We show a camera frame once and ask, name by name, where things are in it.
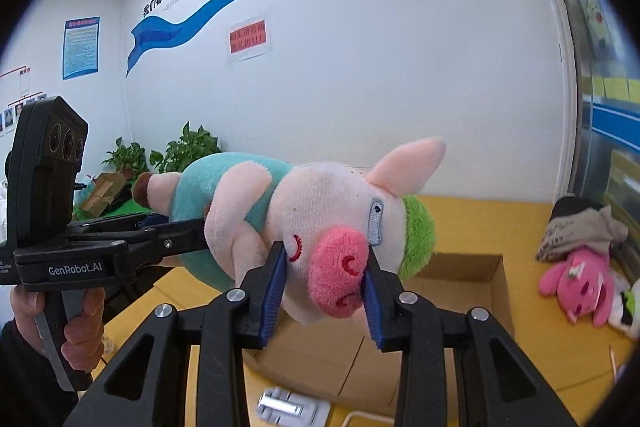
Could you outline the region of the black sleeve forearm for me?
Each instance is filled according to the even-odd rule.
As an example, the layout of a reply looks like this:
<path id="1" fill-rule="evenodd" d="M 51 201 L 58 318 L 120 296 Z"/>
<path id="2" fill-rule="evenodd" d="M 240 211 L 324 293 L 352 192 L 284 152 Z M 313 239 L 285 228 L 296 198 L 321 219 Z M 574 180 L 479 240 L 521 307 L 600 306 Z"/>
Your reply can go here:
<path id="1" fill-rule="evenodd" d="M 49 360 L 23 338 L 12 320 L 1 333 L 1 427 L 62 426 L 79 398 L 64 391 Z"/>

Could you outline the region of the person's left hand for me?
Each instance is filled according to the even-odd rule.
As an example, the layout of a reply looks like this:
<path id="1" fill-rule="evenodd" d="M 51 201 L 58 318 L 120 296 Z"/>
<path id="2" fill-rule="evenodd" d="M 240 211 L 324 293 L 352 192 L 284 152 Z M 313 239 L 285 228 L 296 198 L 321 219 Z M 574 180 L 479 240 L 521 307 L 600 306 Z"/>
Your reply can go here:
<path id="1" fill-rule="evenodd" d="M 82 300 L 81 314 L 65 326 L 62 355 L 70 363 L 70 367 L 76 371 L 91 373 L 101 361 L 104 351 L 102 341 L 104 301 L 103 288 L 87 289 Z M 17 330 L 38 355 L 46 355 L 35 322 L 35 317 L 44 308 L 43 293 L 26 291 L 22 285 L 18 285 L 11 291 L 10 303 Z"/>

